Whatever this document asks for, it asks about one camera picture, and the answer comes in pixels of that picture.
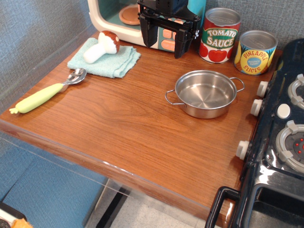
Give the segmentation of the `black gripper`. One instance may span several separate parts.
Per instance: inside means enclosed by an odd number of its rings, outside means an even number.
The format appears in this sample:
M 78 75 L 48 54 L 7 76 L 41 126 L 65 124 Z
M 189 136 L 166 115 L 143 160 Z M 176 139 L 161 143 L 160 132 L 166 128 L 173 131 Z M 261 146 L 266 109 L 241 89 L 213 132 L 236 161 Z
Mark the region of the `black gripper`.
M 158 28 L 173 29 L 175 35 L 174 57 L 181 58 L 199 34 L 201 16 L 189 9 L 188 0 L 139 0 L 139 19 L 143 42 L 152 47 L 158 39 Z M 178 29 L 170 19 L 185 21 L 185 28 Z

